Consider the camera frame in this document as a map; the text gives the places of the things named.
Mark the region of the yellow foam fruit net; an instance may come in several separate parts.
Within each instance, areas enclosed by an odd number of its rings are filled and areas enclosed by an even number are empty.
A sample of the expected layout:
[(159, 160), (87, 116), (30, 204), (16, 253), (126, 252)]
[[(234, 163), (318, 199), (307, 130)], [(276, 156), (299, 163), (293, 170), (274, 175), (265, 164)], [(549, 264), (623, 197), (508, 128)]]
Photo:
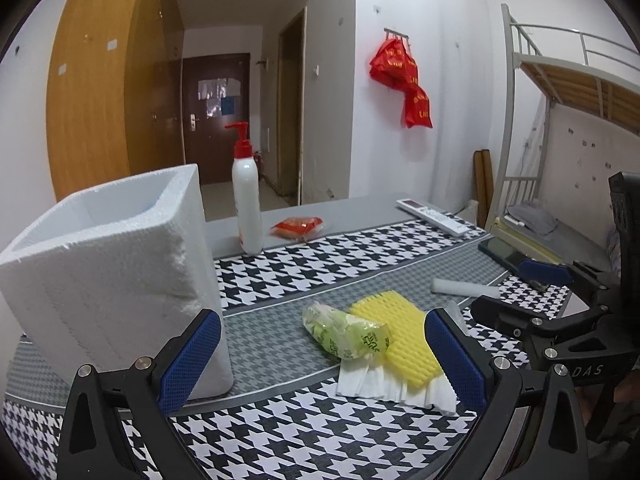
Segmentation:
[(426, 314), (394, 290), (386, 290), (356, 301), (353, 315), (384, 325), (390, 343), (384, 361), (411, 388), (427, 386), (444, 372), (424, 335)]

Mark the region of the white tissue stack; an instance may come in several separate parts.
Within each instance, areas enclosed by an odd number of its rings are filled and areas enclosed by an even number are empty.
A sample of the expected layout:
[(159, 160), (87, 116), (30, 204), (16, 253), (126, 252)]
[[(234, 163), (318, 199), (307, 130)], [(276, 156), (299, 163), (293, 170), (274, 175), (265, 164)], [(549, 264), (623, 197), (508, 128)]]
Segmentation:
[(458, 404), (454, 389), (444, 374), (438, 375), (425, 386), (413, 387), (393, 372), (390, 364), (367, 358), (341, 362), (336, 392), (346, 398), (374, 399), (414, 408), (434, 408), (444, 415), (454, 414)]

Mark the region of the green plastic bag bundle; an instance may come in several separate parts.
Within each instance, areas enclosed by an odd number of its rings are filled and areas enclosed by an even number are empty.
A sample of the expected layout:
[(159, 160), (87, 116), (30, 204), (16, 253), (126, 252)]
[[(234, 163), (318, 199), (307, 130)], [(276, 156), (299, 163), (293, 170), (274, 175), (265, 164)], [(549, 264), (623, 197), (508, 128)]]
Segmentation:
[(303, 326), (326, 352), (341, 360), (382, 356), (392, 342), (385, 324), (315, 302), (302, 313)]

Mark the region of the black smartphone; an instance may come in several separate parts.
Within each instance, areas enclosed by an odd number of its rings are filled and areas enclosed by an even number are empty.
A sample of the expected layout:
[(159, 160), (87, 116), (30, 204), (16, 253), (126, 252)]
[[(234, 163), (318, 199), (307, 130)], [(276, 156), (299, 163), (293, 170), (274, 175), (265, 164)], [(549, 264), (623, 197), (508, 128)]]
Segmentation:
[(528, 260), (525, 254), (497, 237), (479, 242), (478, 250), (515, 275), (520, 274), (520, 265)]

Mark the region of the houndstooth table cloth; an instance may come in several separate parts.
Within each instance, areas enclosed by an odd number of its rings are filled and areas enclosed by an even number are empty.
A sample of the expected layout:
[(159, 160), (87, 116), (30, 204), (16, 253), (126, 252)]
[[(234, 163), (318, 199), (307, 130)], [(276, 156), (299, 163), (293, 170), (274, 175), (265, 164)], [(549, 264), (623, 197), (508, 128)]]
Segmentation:
[(303, 308), (347, 308), (393, 290), (422, 310), (446, 304), (434, 278), (498, 285), (503, 300), (556, 318), (568, 291), (536, 292), (478, 249), (481, 229), (454, 238), (401, 211), (394, 196), (302, 208), (323, 219), (316, 240), (273, 240), (247, 257), (233, 220), (205, 229), (220, 286), (234, 375), (230, 392), (187, 406), (179, 436), (213, 479), (421, 479), (472, 427), (474, 414), (337, 392), (337, 359), (304, 330)]

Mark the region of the white remote control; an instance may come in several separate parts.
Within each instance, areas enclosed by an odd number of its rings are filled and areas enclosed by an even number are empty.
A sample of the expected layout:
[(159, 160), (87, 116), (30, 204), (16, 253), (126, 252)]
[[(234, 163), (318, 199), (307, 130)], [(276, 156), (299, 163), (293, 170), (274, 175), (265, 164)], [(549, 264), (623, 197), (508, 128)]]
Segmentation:
[(471, 231), (466, 224), (458, 220), (454, 220), (453, 218), (449, 218), (446, 214), (443, 214), (431, 207), (427, 207), (426, 205), (423, 205), (416, 200), (412, 200), (411, 198), (398, 200), (396, 205), (401, 210), (408, 212), (408, 214), (412, 214), (416, 218), (426, 221), (430, 226), (434, 226), (434, 228), (440, 229), (442, 232), (451, 236), (460, 237)]

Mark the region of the white styrofoam box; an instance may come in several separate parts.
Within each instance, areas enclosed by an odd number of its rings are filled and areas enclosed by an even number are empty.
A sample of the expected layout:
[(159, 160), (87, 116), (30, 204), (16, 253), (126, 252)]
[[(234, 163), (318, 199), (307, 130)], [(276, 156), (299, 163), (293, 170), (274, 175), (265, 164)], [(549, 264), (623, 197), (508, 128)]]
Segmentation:
[(156, 356), (222, 304), (194, 165), (76, 192), (1, 254), (1, 292), (64, 382)]

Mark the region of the red snack packet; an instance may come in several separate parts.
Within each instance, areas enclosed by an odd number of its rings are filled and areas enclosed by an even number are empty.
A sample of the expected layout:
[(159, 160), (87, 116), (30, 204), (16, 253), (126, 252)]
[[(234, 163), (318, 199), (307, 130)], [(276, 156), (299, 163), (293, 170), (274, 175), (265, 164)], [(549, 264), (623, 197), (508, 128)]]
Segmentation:
[(285, 240), (309, 240), (323, 229), (323, 225), (319, 217), (288, 217), (275, 224), (270, 234)]

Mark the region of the metal bunk bed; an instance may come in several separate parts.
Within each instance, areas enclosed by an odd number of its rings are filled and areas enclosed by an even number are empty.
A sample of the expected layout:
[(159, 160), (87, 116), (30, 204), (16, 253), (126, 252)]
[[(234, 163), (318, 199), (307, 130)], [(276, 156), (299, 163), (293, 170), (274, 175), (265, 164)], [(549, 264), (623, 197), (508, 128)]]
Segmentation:
[(639, 55), (602, 36), (564, 28), (579, 60), (544, 53), (501, 8), (506, 110), (486, 228), (533, 258), (612, 268), (617, 255), (608, 179), (639, 169)]

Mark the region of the white lotion pump bottle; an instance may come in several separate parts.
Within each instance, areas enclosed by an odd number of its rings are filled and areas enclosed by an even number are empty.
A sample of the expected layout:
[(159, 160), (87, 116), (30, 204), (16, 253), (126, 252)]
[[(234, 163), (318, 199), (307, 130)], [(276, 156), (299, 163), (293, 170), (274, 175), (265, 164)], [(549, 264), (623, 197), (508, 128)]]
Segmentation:
[(238, 134), (233, 147), (232, 188), (239, 240), (243, 252), (256, 256), (264, 248), (262, 212), (259, 203), (259, 172), (248, 135), (247, 122), (232, 122), (226, 129)]

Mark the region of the red fire extinguisher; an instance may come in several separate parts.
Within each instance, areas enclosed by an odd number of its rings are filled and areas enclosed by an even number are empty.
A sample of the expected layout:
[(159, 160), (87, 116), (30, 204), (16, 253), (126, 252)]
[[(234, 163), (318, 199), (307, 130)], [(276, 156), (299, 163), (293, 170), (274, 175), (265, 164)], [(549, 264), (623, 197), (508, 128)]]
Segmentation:
[(262, 160), (262, 152), (254, 151), (254, 162), (258, 169), (258, 174), (264, 173), (264, 161)]

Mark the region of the red hanging plastic bags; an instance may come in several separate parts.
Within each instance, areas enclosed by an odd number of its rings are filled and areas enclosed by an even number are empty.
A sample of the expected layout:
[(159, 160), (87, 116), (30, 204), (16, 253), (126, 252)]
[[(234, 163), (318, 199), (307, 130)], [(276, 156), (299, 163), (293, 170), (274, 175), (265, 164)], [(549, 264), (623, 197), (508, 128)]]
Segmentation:
[(401, 123), (408, 129), (433, 127), (431, 102), (419, 82), (419, 67), (411, 54), (409, 40), (386, 32), (385, 40), (369, 63), (370, 77), (404, 97)]

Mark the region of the wooden wardrobe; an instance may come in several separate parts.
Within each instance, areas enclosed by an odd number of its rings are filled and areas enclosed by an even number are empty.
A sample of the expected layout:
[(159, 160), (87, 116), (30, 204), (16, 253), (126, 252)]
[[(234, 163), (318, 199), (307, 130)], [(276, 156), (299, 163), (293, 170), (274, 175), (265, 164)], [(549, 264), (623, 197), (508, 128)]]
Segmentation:
[(183, 163), (177, 0), (66, 0), (46, 102), (54, 196)]

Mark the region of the dark brown entrance door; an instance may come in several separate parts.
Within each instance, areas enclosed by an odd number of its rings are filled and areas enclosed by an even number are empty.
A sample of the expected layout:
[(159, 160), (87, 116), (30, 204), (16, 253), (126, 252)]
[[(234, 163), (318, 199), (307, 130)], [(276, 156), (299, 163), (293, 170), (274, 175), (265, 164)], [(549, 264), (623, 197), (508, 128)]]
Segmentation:
[(231, 180), (235, 122), (250, 119), (250, 56), (247, 53), (182, 61), (184, 158), (198, 166), (202, 185)]

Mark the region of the side doorway wooden frame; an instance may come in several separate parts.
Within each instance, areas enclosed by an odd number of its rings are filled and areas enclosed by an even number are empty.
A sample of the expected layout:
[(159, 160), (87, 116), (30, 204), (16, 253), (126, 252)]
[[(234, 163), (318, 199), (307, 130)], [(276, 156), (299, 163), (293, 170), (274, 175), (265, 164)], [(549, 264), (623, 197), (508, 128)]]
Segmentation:
[(279, 194), (300, 203), (304, 132), (306, 9), (279, 36), (277, 92), (277, 170)]

